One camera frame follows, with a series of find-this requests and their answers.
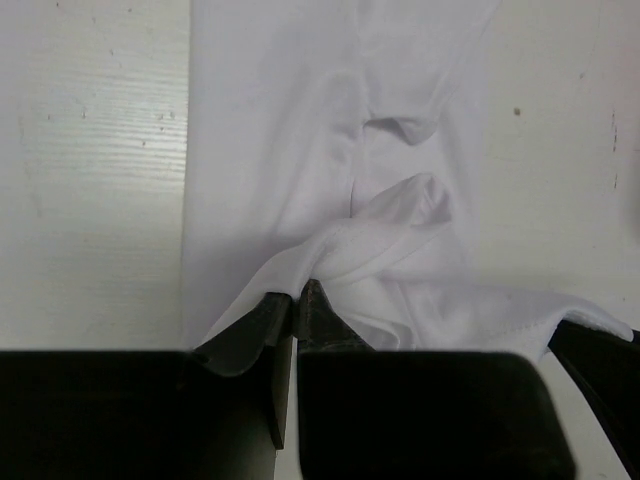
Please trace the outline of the white t shirt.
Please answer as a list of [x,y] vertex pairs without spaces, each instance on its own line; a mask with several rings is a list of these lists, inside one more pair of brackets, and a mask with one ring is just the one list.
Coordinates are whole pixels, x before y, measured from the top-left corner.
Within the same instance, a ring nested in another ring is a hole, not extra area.
[[317,280],[380,350],[538,360],[562,321],[628,341],[573,296],[471,270],[484,34],[494,1],[195,1],[183,341]]

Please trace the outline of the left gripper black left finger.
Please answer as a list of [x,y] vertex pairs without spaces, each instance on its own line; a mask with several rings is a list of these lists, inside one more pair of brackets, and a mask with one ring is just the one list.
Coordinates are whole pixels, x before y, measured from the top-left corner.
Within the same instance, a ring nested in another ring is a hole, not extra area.
[[5,479],[270,479],[292,301],[267,294],[191,351],[3,351]]

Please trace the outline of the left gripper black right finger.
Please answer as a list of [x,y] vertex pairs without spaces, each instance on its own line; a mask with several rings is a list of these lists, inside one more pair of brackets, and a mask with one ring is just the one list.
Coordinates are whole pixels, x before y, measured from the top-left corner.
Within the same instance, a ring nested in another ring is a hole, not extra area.
[[536,368],[510,353],[376,351],[317,281],[300,297],[299,462],[307,479],[572,479]]

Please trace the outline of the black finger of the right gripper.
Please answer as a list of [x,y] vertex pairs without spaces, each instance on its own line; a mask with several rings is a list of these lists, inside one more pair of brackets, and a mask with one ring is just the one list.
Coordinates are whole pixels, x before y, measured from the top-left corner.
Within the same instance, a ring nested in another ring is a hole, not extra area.
[[563,320],[549,343],[632,479],[639,477],[639,332],[630,341]]

